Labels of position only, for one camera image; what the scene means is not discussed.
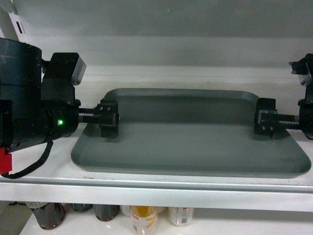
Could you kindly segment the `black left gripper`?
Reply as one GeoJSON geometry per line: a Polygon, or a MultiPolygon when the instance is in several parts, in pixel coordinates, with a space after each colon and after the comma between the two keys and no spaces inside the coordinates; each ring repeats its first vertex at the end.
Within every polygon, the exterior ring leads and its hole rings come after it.
{"type": "Polygon", "coordinates": [[[78,56],[76,52],[56,52],[49,62],[42,62],[45,73],[41,98],[31,117],[14,121],[15,149],[69,137],[78,121],[97,124],[103,138],[118,137],[120,118],[116,100],[101,100],[94,108],[79,108],[81,102],[75,98],[75,86],[70,82],[78,56]]]}

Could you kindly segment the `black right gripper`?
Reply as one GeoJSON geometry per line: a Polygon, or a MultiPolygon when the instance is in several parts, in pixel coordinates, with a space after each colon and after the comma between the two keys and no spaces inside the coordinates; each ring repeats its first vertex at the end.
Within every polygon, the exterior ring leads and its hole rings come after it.
{"type": "Polygon", "coordinates": [[[313,84],[306,86],[305,98],[298,101],[299,116],[278,114],[276,99],[259,98],[255,109],[254,134],[273,137],[279,131],[299,129],[313,139],[313,84]],[[262,113],[269,114],[266,120],[262,113]]]}

